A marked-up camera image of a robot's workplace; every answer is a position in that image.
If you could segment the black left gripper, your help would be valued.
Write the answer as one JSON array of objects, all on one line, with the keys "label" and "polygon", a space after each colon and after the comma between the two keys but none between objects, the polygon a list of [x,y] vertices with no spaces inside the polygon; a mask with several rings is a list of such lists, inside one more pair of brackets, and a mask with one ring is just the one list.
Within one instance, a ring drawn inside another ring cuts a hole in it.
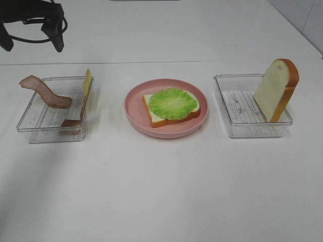
[{"label": "black left gripper", "polygon": [[63,41],[63,8],[54,1],[1,1],[0,45],[10,52],[14,43],[3,23],[28,21],[44,18],[42,32],[52,42],[57,52],[62,52]]}]

